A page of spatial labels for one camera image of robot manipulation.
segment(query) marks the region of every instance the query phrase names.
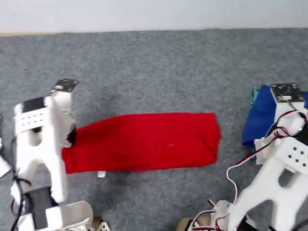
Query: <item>white tag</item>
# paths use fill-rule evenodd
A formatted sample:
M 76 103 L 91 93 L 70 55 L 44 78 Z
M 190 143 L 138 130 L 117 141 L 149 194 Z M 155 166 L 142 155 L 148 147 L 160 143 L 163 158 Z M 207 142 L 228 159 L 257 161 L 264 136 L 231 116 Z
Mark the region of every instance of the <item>white tag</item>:
M 97 177 L 99 177 L 99 178 L 105 178 L 105 176 L 106 176 L 106 171 L 99 171 L 97 173 Z

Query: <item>white wire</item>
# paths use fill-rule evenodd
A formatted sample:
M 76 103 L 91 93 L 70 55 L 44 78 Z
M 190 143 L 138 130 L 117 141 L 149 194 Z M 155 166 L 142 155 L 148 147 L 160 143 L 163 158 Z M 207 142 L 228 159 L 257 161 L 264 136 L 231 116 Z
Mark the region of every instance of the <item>white wire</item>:
M 193 219 L 192 221 L 192 229 L 194 228 L 194 224 L 195 222 L 198 220 L 198 218 L 202 215 L 202 214 L 205 214 L 205 213 L 215 213 L 215 210 L 204 210 L 200 213 L 198 213 L 195 218 Z
M 237 196 L 238 196 L 238 191 L 237 191 L 237 185 L 236 185 L 235 181 L 232 180 L 232 179 L 229 177 L 229 171 L 230 171 L 231 169 L 233 169 L 233 168 L 236 168 L 236 167 L 238 167 L 238 166 L 241 166 L 242 164 L 246 163 L 248 160 L 250 160 L 251 158 L 253 158 L 253 157 L 256 156 L 256 155 L 257 155 L 257 153 L 255 153 L 254 155 L 248 157 L 248 158 L 245 159 L 243 162 L 240 162 L 240 163 L 237 164 L 237 165 L 233 165 L 233 166 L 231 166 L 231 167 L 229 167 L 229 168 L 227 169 L 227 172 L 226 172 L 227 179 L 228 179 L 229 181 L 231 181 L 231 183 L 232 183 L 232 184 L 234 185 L 234 187 L 235 187 L 235 197 L 234 197 L 233 204 L 236 203 Z

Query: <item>blue cloth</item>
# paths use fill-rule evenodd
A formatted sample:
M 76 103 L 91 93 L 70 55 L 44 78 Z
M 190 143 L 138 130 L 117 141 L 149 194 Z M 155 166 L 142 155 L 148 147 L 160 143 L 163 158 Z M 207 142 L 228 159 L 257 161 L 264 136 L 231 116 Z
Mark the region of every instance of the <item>blue cloth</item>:
M 308 93 L 304 93 L 304 98 L 306 99 L 305 108 L 308 108 Z M 270 87 L 262 85 L 246 120 L 242 138 L 244 146 L 254 147 L 254 140 L 266 135 L 274 123 L 275 112 L 276 102 L 271 94 Z

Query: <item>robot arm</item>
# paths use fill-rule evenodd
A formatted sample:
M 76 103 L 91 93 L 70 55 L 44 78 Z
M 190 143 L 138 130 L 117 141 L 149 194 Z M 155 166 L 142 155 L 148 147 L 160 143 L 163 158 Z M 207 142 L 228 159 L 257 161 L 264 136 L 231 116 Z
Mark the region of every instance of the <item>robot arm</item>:
M 290 231 L 308 196 L 308 121 L 304 100 L 296 84 L 275 84 L 271 85 L 271 90 L 277 103 L 275 123 L 267 137 L 255 141 L 257 164 L 263 166 L 235 204 L 217 203 L 212 227 L 218 222 L 222 230 L 247 230 L 241 227 L 247 212 L 272 200 L 271 230 Z M 278 179 L 285 169 L 292 171 L 294 176 L 282 187 Z
M 60 79 L 51 94 L 18 104 L 15 107 L 16 177 L 24 198 L 24 215 L 19 218 L 19 231 L 93 230 L 93 211 L 84 201 L 59 205 L 67 198 L 63 147 L 70 147 L 75 119 L 71 112 L 71 91 L 77 80 Z M 51 187 L 33 190 L 39 165 L 51 174 Z M 20 204 L 16 181 L 11 194 Z

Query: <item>white plastic part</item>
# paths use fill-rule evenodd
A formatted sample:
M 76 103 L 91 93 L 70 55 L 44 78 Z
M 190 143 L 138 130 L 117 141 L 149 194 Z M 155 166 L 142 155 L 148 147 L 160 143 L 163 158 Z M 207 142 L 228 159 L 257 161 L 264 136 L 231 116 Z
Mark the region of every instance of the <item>white plastic part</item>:
M 45 108 L 27 113 L 22 113 L 21 104 L 15 107 L 16 169 L 20 178 L 32 182 L 39 165 L 45 164 L 51 174 L 51 195 L 61 203 L 67 198 L 65 165 L 61 156 L 61 116 L 57 113 L 52 96 L 46 97 L 44 103 Z M 40 133 L 31 130 L 37 126 L 41 127 Z M 23 181 L 21 186 L 24 193 L 30 190 L 30 186 Z M 11 194 L 19 203 L 16 182 Z
M 64 91 L 56 91 L 52 93 L 55 101 L 57 112 L 61 115 L 61 130 L 60 140 L 65 148 L 71 147 L 71 144 L 66 140 L 67 135 L 74 129 L 76 119 L 72 112 L 72 94 Z
M 216 220 L 218 218 L 221 218 L 217 221 L 218 226 L 221 230 L 227 230 L 228 227 L 228 219 L 229 215 L 228 213 L 228 207 L 230 203 L 228 201 L 218 201 L 217 204 L 213 207 L 213 210 L 215 210 L 215 213 L 211 215 L 211 227 L 216 227 Z
M 304 113 L 305 115 L 307 115 L 307 110 L 306 109 L 302 109 L 302 113 Z M 293 112 L 289 115 L 286 115 L 284 117 L 282 117 L 277 126 L 278 127 L 284 127 L 287 128 L 288 133 L 291 136 L 296 135 L 298 132 L 301 131 L 301 129 L 303 128 L 305 124 L 304 119 L 299 115 L 299 113 L 297 112 Z M 280 135 L 285 136 L 286 134 L 278 129 L 277 132 Z M 256 150 L 259 150 L 260 148 L 264 147 L 265 145 L 267 145 L 273 138 L 275 137 L 274 133 L 270 134 L 268 137 L 266 138 L 261 138 L 261 139 L 256 139 L 255 140 L 255 147 Z M 256 164 L 257 165 L 261 165 L 265 162 L 266 158 L 269 156 L 269 154 L 271 153 L 271 149 L 270 147 L 267 147 L 265 149 L 263 149 L 262 151 L 260 151 L 259 153 L 257 153 L 257 160 L 256 160 Z
M 1 148 L 2 148 L 2 140 L 0 137 L 0 149 Z M 0 156 L 0 178 L 3 177 L 10 170 L 11 166 Z
M 91 206 L 85 201 L 48 208 L 46 209 L 46 218 L 48 227 L 40 229 L 40 231 L 94 230 L 91 228 L 93 211 Z M 21 216 L 18 228 L 19 231 L 34 231 L 35 226 L 32 214 Z
M 111 231 L 111 229 L 110 229 L 110 227 L 109 227 L 109 225 L 108 225 L 107 222 L 102 222 L 102 223 L 99 225 L 97 231 Z
M 278 146 L 273 145 L 271 154 L 251 185 L 243 190 L 237 203 L 229 207 L 228 230 L 236 229 L 250 209 L 266 200 L 274 203 L 271 226 L 279 231 L 291 230 L 295 216 L 308 196 L 308 166 L 303 166 L 307 154 L 308 147 L 292 137 L 284 138 Z M 295 174 L 286 187 L 281 187 L 278 179 L 286 168 Z

